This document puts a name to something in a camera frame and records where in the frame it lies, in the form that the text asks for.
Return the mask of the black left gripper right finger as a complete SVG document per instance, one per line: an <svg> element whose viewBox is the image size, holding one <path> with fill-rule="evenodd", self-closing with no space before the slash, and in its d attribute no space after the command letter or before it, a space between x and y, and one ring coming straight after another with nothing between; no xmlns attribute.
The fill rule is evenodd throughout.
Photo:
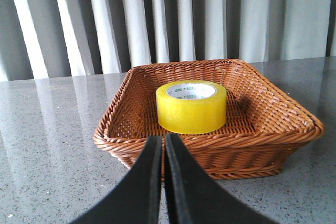
<svg viewBox="0 0 336 224"><path fill-rule="evenodd" d="M165 190L170 223L273 223L222 189L179 135L165 137Z"/></svg>

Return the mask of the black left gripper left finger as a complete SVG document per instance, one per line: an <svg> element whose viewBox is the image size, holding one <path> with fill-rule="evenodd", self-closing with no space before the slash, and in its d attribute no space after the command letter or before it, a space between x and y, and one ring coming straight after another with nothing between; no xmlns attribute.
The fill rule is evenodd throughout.
<svg viewBox="0 0 336 224"><path fill-rule="evenodd" d="M162 138L150 136L125 177L73 223L158 223Z"/></svg>

